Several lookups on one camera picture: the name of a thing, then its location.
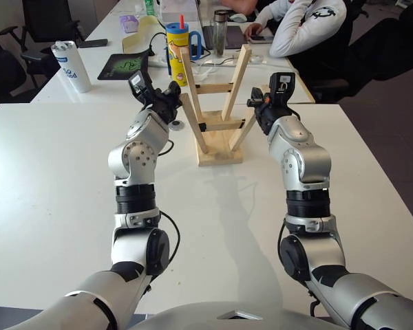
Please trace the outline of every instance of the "sleeve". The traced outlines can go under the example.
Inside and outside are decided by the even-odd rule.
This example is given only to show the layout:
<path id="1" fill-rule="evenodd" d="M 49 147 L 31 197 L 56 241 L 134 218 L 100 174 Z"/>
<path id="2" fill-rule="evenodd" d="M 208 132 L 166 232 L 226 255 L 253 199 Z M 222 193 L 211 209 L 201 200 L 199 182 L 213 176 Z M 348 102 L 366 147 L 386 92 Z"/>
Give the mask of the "sleeve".
<path id="1" fill-rule="evenodd" d="M 285 57 L 312 48 L 333 36 L 346 19 L 346 6 L 321 6 L 301 24 L 311 0 L 295 0 L 286 13 L 269 49 L 272 57 Z"/>
<path id="2" fill-rule="evenodd" d="M 284 17 L 288 11 L 288 0 L 276 0 L 262 9 L 262 11 L 257 16 L 255 23 L 259 23 L 263 28 L 270 19 L 275 19 L 279 21 Z"/>

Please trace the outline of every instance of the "hand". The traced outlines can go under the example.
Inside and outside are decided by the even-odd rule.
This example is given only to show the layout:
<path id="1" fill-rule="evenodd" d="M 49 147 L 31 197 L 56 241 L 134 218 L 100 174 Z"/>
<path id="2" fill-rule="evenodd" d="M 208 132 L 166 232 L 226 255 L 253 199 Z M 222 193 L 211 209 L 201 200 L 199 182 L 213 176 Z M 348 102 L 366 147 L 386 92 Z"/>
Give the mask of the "hand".
<path id="1" fill-rule="evenodd" d="M 249 39 L 250 36 L 256 36 L 262 30 L 263 30 L 262 24 L 252 23 L 246 28 L 244 35 L 247 39 Z"/>

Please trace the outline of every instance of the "yellow cup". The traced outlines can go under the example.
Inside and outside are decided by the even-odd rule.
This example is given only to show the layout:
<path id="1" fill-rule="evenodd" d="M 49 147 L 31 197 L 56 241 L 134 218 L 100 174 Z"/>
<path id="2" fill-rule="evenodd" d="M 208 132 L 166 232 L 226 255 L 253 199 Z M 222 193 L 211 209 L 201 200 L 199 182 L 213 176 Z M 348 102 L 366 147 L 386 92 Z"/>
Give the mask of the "yellow cup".
<path id="1" fill-rule="evenodd" d="M 190 59 L 198 60 L 202 55 L 202 44 L 200 42 L 200 34 L 196 31 L 188 32 L 188 24 L 184 24 L 184 28 L 180 28 L 179 23 L 170 23 L 166 27 L 167 42 L 168 42 L 168 57 L 171 68 L 171 77 L 181 87 L 187 86 L 187 76 L 185 75 L 184 65 L 182 64 L 182 57 L 180 55 L 181 48 L 189 48 Z M 193 55 L 191 38 L 197 36 L 197 54 Z"/>

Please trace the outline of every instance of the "white bottle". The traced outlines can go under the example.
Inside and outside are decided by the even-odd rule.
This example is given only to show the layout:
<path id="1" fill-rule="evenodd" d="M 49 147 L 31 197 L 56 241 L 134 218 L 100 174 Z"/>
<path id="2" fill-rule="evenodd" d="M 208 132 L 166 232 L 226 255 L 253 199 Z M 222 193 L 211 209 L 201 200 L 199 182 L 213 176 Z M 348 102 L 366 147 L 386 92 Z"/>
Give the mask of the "white bottle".
<path id="1" fill-rule="evenodd" d="M 60 70 L 69 78 L 75 90 L 79 93 L 89 91 L 92 85 L 75 43 L 73 41 L 57 41 L 51 46 L 51 49 L 61 66 Z"/>

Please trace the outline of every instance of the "white table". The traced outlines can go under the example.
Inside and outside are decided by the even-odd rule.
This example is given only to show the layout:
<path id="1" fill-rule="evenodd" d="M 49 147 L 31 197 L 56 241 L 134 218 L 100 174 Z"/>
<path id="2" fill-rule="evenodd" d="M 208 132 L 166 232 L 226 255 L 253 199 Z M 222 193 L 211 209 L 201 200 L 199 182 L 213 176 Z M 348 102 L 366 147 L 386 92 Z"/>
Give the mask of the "white table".
<path id="1" fill-rule="evenodd" d="M 348 269 L 413 299 L 410 212 L 339 106 L 292 107 L 332 156 L 332 212 Z M 0 306 L 44 309 L 92 272 L 110 268 L 116 206 L 107 155 L 137 109 L 0 106 Z M 183 111 L 179 119 L 187 122 Z M 258 126 L 242 144 L 244 162 L 232 166 L 198 168 L 187 127 L 170 138 L 176 145 L 158 160 L 156 199 L 179 225 L 182 242 L 137 312 L 249 300 L 308 313 L 306 290 L 277 256 L 286 197 Z M 174 246 L 169 222 L 160 227 Z"/>
<path id="2" fill-rule="evenodd" d="M 121 54 L 123 52 L 122 39 L 127 35 L 120 30 L 119 16 L 123 14 L 133 14 L 133 5 L 128 0 L 121 0 L 115 8 L 103 19 L 98 27 L 89 35 L 89 40 L 92 39 L 109 39 L 107 47 L 99 48 L 85 48 L 79 49 L 80 55 L 85 64 L 86 70 L 89 74 L 90 82 L 93 85 L 91 91 L 87 93 L 76 93 L 71 87 L 67 78 L 59 71 L 48 83 L 40 93 L 34 98 L 33 103 L 38 102 L 75 102 L 75 103 L 117 103 L 117 102 L 131 102 L 133 100 L 130 89 L 126 81 L 122 80 L 98 80 L 98 75 L 103 69 L 105 63 L 112 54 Z M 210 6 L 201 8 L 202 12 L 205 10 L 211 11 Z M 198 22 L 189 22 L 192 30 L 199 30 L 200 24 Z M 152 63 L 161 63 L 165 58 L 164 39 L 159 36 L 153 42 L 153 50 L 156 53 L 154 58 L 149 58 L 150 65 Z M 148 48 L 149 41 L 146 41 L 140 47 L 138 52 L 144 51 Z M 273 72 L 291 72 L 296 71 L 286 58 L 269 58 L 268 45 L 251 45 L 253 53 L 264 56 L 265 64 L 249 65 L 246 69 L 242 86 L 237 95 L 237 104 L 246 104 L 246 99 L 251 96 L 251 88 L 253 86 L 267 85 L 269 83 L 269 76 Z M 204 72 L 207 68 L 203 67 L 200 70 Z M 221 67 L 219 71 L 202 81 L 202 83 L 228 83 L 233 76 L 233 67 Z M 150 67 L 149 73 L 155 87 L 164 87 L 171 81 L 168 76 L 167 68 Z M 214 96 L 221 100 L 222 104 L 225 101 L 225 94 L 216 94 Z M 291 103 L 314 103 L 314 99 L 307 90 L 304 83 L 297 77 L 295 92 L 290 99 Z"/>

